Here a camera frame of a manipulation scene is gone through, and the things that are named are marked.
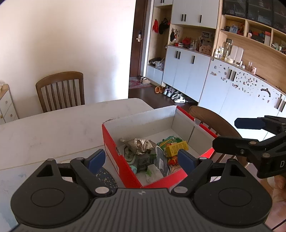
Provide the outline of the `black hanging bag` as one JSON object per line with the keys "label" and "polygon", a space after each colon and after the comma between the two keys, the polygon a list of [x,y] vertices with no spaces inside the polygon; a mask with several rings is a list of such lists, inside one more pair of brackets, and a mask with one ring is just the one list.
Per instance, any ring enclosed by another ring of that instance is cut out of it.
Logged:
{"label": "black hanging bag", "polygon": [[165,30],[167,30],[170,27],[170,22],[165,17],[163,21],[159,24],[159,34],[162,35]]}

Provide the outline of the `red patterned doormat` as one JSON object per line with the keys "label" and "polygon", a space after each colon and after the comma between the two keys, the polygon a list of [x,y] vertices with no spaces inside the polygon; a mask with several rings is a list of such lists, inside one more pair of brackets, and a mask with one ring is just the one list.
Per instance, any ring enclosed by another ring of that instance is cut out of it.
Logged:
{"label": "red patterned doormat", "polygon": [[129,89],[140,89],[143,87],[151,87],[151,82],[146,77],[130,77]]}

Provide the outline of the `brown entrance door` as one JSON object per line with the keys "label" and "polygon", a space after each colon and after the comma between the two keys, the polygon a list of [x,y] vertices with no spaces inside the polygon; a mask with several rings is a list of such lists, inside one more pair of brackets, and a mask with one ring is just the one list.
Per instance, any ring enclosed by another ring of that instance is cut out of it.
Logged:
{"label": "brown entrance door", "polygon": [[136,0],[129,77],[140,76],[148,0]]}

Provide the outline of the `white shoes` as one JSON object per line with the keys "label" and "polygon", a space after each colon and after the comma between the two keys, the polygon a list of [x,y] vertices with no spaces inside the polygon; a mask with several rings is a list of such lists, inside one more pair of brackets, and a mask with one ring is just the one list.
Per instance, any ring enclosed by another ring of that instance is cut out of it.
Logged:
{"label": "white shoes", "polygon": [[173,89],[172,87],[165,87],[162,93],[177,104],[184,104],[186,102],[186,99],[182,93],[176,89]]}

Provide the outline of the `orange slippers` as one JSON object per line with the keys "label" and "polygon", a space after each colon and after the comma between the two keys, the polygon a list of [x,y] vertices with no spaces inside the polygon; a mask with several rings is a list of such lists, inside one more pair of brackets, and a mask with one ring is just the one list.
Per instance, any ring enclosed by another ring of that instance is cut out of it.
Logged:
{"label": "orange slippers", "polygon": [[165,91],[165,87],[161,87],[161,86],[155,87],[155,93],[156,94],[164,93],[164,91]]}

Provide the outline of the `yellow box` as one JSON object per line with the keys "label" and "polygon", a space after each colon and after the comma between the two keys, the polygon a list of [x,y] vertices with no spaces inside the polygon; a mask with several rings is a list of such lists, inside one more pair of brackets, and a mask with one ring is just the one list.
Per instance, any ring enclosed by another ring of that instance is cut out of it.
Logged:
{"label": "yellow box", "polygon": [[189,146],[186,141],[182,141],[179,143],[169,143],[164,148],[164,152],[166,157],[174,157],[178,155],[180,149],[189,150]]}

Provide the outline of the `red hanging bag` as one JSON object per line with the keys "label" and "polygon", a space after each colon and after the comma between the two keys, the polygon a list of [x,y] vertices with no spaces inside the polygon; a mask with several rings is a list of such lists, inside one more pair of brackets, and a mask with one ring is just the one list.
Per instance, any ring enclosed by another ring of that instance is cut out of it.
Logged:
{"label": "red hanging bag", "polygon": [[158,23],[157,19],[154,20],[152,31],[155,32],[155,33],[159,32],[159,23]]}

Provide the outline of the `wooden chair beside box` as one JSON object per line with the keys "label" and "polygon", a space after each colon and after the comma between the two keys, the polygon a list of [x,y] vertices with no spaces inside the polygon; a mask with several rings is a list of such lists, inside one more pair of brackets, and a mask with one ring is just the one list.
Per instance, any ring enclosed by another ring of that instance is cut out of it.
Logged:
{"label": "wooden chair beside box", "polygon": [[[217,113],[199,106],[191,106],[189,114],[199,121],[200,125],[206,126],[215,135],[242,138],[237,130]],[[237,159],[245,168],[249,165],[246,158],[214,152],[211,159],[216,163],[225,163],[229,158]]]}

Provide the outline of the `white drawer cabinet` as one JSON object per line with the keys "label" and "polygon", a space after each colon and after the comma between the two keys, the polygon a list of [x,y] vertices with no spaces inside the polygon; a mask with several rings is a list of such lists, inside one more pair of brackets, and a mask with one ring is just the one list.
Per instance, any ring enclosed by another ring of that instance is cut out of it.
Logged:
{"label": "white drawer cabinet", "polygon": [[8,84],[1,84],[0,117],[1,125],[19,119]]}

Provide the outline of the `silver foil bag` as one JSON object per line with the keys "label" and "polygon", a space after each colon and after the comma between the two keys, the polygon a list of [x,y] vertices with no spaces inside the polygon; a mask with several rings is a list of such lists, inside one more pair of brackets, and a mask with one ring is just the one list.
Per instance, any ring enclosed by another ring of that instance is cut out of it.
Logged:
{"label": "silver foil bag", "polygon": [[120,142],[124,143],[129,148],[129,150],[136,155],[143,155],[145,153],[149,153],[157,146],[154,142],[146,138],[120,138]]}

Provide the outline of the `white plastic snack bag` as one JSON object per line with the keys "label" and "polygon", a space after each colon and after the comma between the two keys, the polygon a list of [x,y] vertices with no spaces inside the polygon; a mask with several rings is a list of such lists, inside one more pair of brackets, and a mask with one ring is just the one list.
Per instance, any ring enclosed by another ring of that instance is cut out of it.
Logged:
{"label": "white plastic snack bag", "polygon": [[168,176],[170,173],[168,166],[168,159],[164,151],[159,147],[155,147],[155,157],[153,163],[148,165],[146,171],[147,183],[152,184],[160,179]]}

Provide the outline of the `green santa plush toy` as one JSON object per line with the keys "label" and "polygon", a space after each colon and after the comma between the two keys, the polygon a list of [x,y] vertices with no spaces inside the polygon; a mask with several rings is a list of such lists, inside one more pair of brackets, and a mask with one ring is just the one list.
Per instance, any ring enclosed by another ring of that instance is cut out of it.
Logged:
{"label": "green santa plush toy", "polygon": [[157,146],[163,150],[164,156],[167,158],[167,165],[169,168],[168,175],[171,175],[180,169],[178,152],[180,149],[189,150],[187,142],[179,137],[169,136],[161,142],[158,142]]}

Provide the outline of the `wooden chair at wall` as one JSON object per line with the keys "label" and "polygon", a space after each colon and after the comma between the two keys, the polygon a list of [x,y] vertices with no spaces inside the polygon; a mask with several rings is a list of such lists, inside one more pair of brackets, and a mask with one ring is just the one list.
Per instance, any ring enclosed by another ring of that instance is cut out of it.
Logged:
{"label": "wooden chair at wall", "polygon": [[35,87],[44,113],[85,104],[84,75],[60,72],[39,80]]}

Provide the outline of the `wooden shelf unit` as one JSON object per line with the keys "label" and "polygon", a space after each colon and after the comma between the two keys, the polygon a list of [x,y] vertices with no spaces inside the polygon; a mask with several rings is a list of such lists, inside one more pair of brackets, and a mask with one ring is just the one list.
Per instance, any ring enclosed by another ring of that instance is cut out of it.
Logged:
{"label": "wooden shelf unit", "polygon": [[[226,25],[242,23],[243,35],[225,31]],[[246,18],[223,14],[223,1],[219,1],[218,21],[214,40],[214,49],[223,46],[227,39],[233,45],[244,49],[242,61],[244,64],[252,63],[257,68],[256,75],[267,83],[285,92],[285,54],[270,45],[263,44],[247,37],[249,29],[264,29],[271,32],[270,41],[285,41],[285,34],[267,25],[251,21]]]}

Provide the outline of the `red white cardboard box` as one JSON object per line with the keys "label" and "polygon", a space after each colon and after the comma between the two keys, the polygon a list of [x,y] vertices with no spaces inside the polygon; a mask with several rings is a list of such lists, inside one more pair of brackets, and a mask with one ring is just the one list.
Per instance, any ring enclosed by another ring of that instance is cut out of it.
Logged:
{"label": "red white cardboard box", "polygon": [[212,141],[216,138],[206,126],[178,106],[168,106],[102,124],[103,141],[121,181],[126,188],[171,188],[187,174],[180,166],[176,172],[152,184],[147,183],[146,171],[153,163],[155,149],[136,155],[122,142],[123,139],[146,138],[156,145],[169,136],[185,140],[195,158],[210,158],[214,152]]}

